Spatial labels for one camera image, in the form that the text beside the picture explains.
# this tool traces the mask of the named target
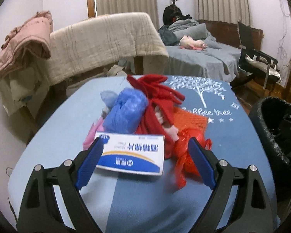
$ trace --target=black trash can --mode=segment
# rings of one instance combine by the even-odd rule
[[[260,99],[249,113],[272,169],[278,201],[291,195],[291,139],[279,129],[286,116],[291,119],[291,104],[273,97]]]

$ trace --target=pink object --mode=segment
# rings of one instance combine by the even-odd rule
[[[37,12],[22,26],[15,27],[6,37],[0,52],[0,80],[8,73],[26,67],[26,56],[31,54],[50,58],[50,33],[53,19],[50,11]]]
[[[180,48],[181,49],[189,49],[189,50],[204,50],[207,45],[202,40],[194,40],[190,36],[184,35],[180,40]]]
[[[163,117],[161,110],[159,109],[159,106],[156,106],[154,111],[155,111],[155,116],[156,116],[158,122],[162,125],[164,131],[171,137],[171,139],[174,142],[178,141],[179,129],[174,125],[170,125],[170,123],[168,123],[167,121],[164,121],[164,117]]]
[[[93,123],[93,125],[91,126],[88,135],[86,136],[86,139],[83,142],[83,151],[87,150],[91,144],[94,142],[95,140],[95,134],[96,131],[104,131],[103,128],[103,123],[104,123],[104,119],[101,117],[98,119],[97,123]]]

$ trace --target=blue table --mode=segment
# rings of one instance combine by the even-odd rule
[[[232,166],[258,167],[271,201],[274,228],[278,226],[277,203],[272,172],[253,125],[240,106],[229,84],[198,77],[169,76],[166,85],[185,95],[182,108],[209,118],[206,138],[213,141],[218,159]],[[130,87],[125,77],[97,78],[87,82],[68,98],[39,130],[19,159],[8,184],[9,198],[16,215],[22,196],[36,164],[45,168],[74,159],[104,107],[103,90],[120,93]],[[174,162],[164,162],[161,177],[138,176],[96,169],[80,194],[103,232],[183,232],[195,223],[207,203],[211,190],[201,181],[188,178],[175,191]],[[237,189],[227,204],[219,227],[227,223]],[[55,195],[65,224],[73,225],[61,192]]]

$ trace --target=black chair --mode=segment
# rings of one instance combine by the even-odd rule
[[[254,79],[255,77],[264,79],[264,86],[263,89],[266,89],[267,82],[270,85],[270,92],[273,91],[275,84],[278,82],[279,77],[275,76],[273,74],[269,74],[269,69],[273,68],[277,72],[279,72],[279,69],[277,68],[278,61],[259,51],[254,48],[254,43],[252,41],[252,35],[251,35],[251,28],[249,26],[244,25],[241,22],[238,22],[238,34],[239,39],[241,42],[241,57],[239,59],[239,68],[251,73],[251,75],[248,76],[247,80],[245,80],[242,84],[245,84],[249,82],[251,79]],[[260,61],[261,66],[265,66],[266,69],[257,68],[255,66],[252,66],[252,64],[248,63],[246,61],[246,55],[248,55],[252,60]]]

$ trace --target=stuffed animal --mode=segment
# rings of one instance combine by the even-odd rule
[[[189,49],[189,50],[204,50],[207,45],[202,40],[194,40],[190,36],[184,35],[180,40],[180,48],[181,49]]]

